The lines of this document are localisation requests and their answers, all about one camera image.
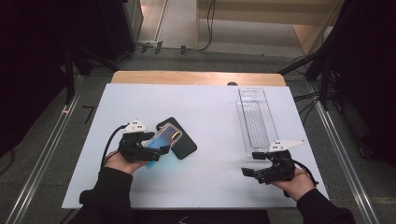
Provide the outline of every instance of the phone screen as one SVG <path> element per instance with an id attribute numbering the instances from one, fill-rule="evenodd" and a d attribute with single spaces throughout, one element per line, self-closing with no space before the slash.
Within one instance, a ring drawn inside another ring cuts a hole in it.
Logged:
<path id="1" fill-rule="evenodd" d="M 177 143 L 175 143 L 175 145 L 172 146 L 172 150 L 175 152 L 175 155 L 180 160 L 183 160 L 197 149 L 197 145 L 194 143 L 194 141 L 192 141 L 192 139 L 189 137 L 186 131 L 184 131 L 181 125 L 173 117 L 159 123 L 157 125 L 157 130 L 160 130 L 161 127 L 166 123 L 173 124 L 175 127 L 177 127 L 179 130 L 183 132 L 183 136 L 181 136 L 180 140 L 178 140 Z"/>
<path id="2" fill-rule="evenodd" d="M 166 124 L 163 128 L 145 144 L 145 147 L 158 148 L 170 146 L 172 147 L 175 142 L 181 137 L 181 132 L 172 124 Z"/>

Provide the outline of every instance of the clear plastic container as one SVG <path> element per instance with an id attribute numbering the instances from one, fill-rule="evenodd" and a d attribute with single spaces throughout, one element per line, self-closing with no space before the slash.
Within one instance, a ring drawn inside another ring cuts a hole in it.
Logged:
<path id="1" fill-rule="evenodd" d="M 267 151 L 278 137 L 264 89 L 239 89 L 236 105 L 247 156 Z"/>

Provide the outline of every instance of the sleeve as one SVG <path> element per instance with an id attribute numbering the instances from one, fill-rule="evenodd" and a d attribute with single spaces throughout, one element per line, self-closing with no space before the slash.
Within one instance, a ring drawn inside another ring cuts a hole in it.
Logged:
<path id="1" fill-rule="evenodd" d="M 132 222 L 129 192 L 133 177 L 122 171 L 103 168 L 91 190 L 79 196 L 82 208 L 70 223 L 128 223 Z"/>
<path id="2" fill-rule="evenodd" d="M 336 207 L 317 189 L 308 191 L 297 202 L 297 208 L 303 215 L 304 224 L 355 223 L 348 209 Z"/>

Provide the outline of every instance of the white tabletop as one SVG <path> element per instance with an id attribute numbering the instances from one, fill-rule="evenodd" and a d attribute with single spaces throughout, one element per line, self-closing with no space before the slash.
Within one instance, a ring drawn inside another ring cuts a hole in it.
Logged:
<path id="1" fill-rule="evenodd" d="M 263 169 L 270 161 L 254 161 L 245 153 L 236 109 L 235 86 L 107 84 L 90 132 L 64 198 L 63 208 L 80 208 L 79 194 L 92 189 L 110 135 L 138 118 L 155 132 L 157 123 L 175 117 L 198 149 L 184 160 L 173 152 L 153 167 L 134 173 L 132 208 L 149 209 L 246 209 L 294 207 L 272 185 L 259 184 L 242 175 L 241 167 Z M 319 182 L 328 197 L 311 147 L 288 87 L 263 88 L 279 139 L 305 140 L 290 150 Z M 118 148 L 121 132 L 109 152 Z"/>

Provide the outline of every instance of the cable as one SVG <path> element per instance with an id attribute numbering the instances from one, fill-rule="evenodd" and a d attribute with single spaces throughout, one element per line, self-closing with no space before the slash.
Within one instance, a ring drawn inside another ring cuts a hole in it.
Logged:
<path id="1" fill-rule="evenodd" d="M 210 23 L 210 26 L 209 26 L 209 14 L 210 14 L 210 9 L 212 8 L 212 6 L 213 6 L 212 22 Z M 215 18 L 215 10 L 216 10 L 216 0 L 213 0 L 212 3 L 210 4 L 209 10 L 207 11 L 207 16 L 206 16 L 207 30 L 209 31 L 209 40 L 207 41 L 206 46 L 203 49 L 198 49 L 198 51 L 206 50 L 212 44 L 213 18 Z"/>
<path id="2" fill-rule="evenodd" d="M 301 55 L 301 56 L 298 56 L 298 57 L 294 58 L 293 61 L 291 62 L 291 64 L 294 64 L 294 62 L 295 62 L 297 59 L 303 58 L 303 57 L 304 57 L 304 59 L 306 60 L 307 63 L 312 62 L 312 61 L 307 60 L 307 59 L 305 58 L 305 55 Z M 300 72 L 299 70 L 297 70 L 297 68 L 294 69 L 294 71 L 296 71 L 297 73 L 299 73 L 299 74 L 301 74 L 301 75 L 305 75 L 305 72 Z"/>
<path id="3" fill-rule="evenodd" d="M 315 104 L 316 104 L 318 101 L 319 101 L 319 98 L 312 101 L 313 104 L 311 105 L 311 108 L 309 108 L 308 112 L 306 112 L 305 118 L 304 118 L 304 120 L 303 120 L 303 126 L 305 125 L 306 118 L 308 117 L 308 115 L 309 115 L 309 113 L 311 112 L 312 108 L 314 108 Z"/>
<path id="4" fill-rule="evenodd" d="M 177 49 L 177 48 L 163 48 L 163 47 L 151 47 L 151 46 L 142 46 L 139 45 L 140 47 L 142 47 L 142 49 L 170 49 L 170 50 L 194 50 L 194 51 L 202 51 L 202 50 L 206 50 L 207 48 L 209 48 L 209 46 L 212 44 L 212 38 L 213 38 L 213 20 L 215 18 L 215 10 L 216 10 L 216 0 L 212 0 L 212 2 L 210 3 L 210 7 L 209 10 L 207 11 L 207 15 L 206 15 L 206 23 L 207 23 L 207 29 L 209 31 L 209 40 L 207 41 L 207 44 L 205 47 L 203 47 L 202 49 Z"/>
<path id="5" fill-rule="evenodd" d="M 300 111 L 298 112 L 298 114 L 301 115 L 309 106 L 311 106 L 311 105 L 315 102 L 315 100 L 317 100 L 317 99 L 314 99 L 313 101 L 311 101 L 311 103 L 309 103 L 309 104 L 306 105 L 302 110 L 300 110 Z"/>
<path id="6" fill-rule="evenodd" d="M 76 209 L 72 209 L 70 210 L 66 216 L 64 217 L 64 219 L 62 219 L 62 221 L 59 224 L 64 224 L 66 222 L 66 220 L 72 215 L 72 213 L 75 211 Z"/>
<path id="7" fill-rule="evenodd" d="M 9 160 L 7 166 L 2 171 L 0 171 L 0 176 L 3 175 L 9 169 L 9 167 L 11 167 L 12 163 L 14 163 L 14 151 L 11 149 L 9 153 L 11 155 L 11 159 Z"/>
<path id="8" fill-rule="evenodd" d="M 105 165 L 105 158 L 106 158 L 106 154 L 107 154 L 107 151 L 108 151 L 108 147 L 110 146 L 111 140 L 113 140 L 114 135 L 116 135 L 116 133 L 117 133 L 119 130 L 126 128 L 126 126 L 128 126 L 128 125 L 121 125 L 119 128 L 117 128 L 117 129 L 113 132 L 113 134 L 111 134 L 110 138 L 108 139 L 107 144 L 106 144 L 106 147 L 105 147 L 105 151 L 103 152 L 102 161 L 101 161 L 101 163 L 100 163 L 100 169 L 101 169 L 101 170 L 102 170 L 103 166 Z"/>
<path id="9" fill-rule="evenodd" d="M 106 164 L 106 162 L 108 161 L 108 159 L 112 158 L 114 155 L 116 155 L 117 153 L 119 153 L 119 151 L 116 151 L 115 153 L 113 153 L 111 156 L 108 156 L 105 161 L 103 162 L 103 165 Z"/>
<path id="10" fill-rule="evenodd" d="M 136 53 L 136 52 L 138 52 L 138 51 L 140 51 L 140 50 L 142 50 L 142 49 L 143 49 L 143 48 L 136 48 L 134 51 L 128 52 L 128 53 L 126 53 L 126 54 L 120 56 L 120 57 L 123 57 L 123 58 L 120 59 L 118 62 L 116 62 L 116 64 L 122 63 L 122 62 L 125 61 L 125 59 L 127 59 L 129 56 L 133 55 L 134 53 Z M 91 64 L 91 67 L 92 67 L 92 68 L 97 68 L 97 67 L 103 67 L 103 65 L 102 65 L 102 64 Z"/>
<path id="11" fill-rule="evenodd" d="M 297 164 L 298 166 L 300 166 L 306 173 L 308 173 L 309 177 L 312 180 L 312 183 L 314 184 L 314 186 L 316 187 L 318 184 L 318 181 L 315 180 L 314 176 L 312 175 L 311 171 L 308 169 L 308 167 L 304 166 L 302 163 L 300 163 L 299 161 L 295 161 L 292 160 L 295 164 Z"/>
<path id="12" fill-rule="evenodd" d="M 319 94 L 318 91 L 314 91 L 314 92 L 308 93 L 306 95 L 294 96 L 293 100 L 294 100 L 294 102 L 299 102 L 299 101 L 302 101 L 304 99 L 311 98 L 312 96 L 318 96 L 318 94 Z"/>

